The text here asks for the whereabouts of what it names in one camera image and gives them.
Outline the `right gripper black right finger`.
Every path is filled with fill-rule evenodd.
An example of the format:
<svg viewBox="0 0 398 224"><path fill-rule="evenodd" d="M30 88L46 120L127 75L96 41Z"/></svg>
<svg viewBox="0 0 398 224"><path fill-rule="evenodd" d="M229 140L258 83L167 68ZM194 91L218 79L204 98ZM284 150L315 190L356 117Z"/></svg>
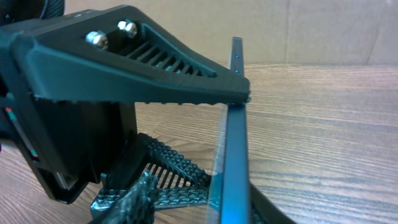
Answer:
<svg viewBox="0 0 398 224"><path fill-rule="evenodd" d="M156 138L139 133L107 159L92 223L153 223L155 213L205 205L211 176Z"/></svg>

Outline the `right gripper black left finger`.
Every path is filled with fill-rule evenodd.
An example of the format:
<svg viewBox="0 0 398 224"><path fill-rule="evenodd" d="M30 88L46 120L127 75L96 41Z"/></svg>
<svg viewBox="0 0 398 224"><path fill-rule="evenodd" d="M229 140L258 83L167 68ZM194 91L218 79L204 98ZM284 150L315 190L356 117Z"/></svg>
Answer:
<svg viewBox="0 0 398 224"><path fill-rule="evenodd" d="M249 81L189 49L132 6L12 25L12 54L51 100L238 104Z"/></svg>

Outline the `Samsung Galaxy smartphone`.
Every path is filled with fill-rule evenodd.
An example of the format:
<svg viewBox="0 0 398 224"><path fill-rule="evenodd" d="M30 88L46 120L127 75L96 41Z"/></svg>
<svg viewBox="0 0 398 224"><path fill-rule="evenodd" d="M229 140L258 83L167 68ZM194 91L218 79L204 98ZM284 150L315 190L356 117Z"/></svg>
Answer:
<svg viewBox="0 0 398 224"><path fill-rule="evenodd" d="M246 105L221 107L206 224L250 223Z"/></svg>

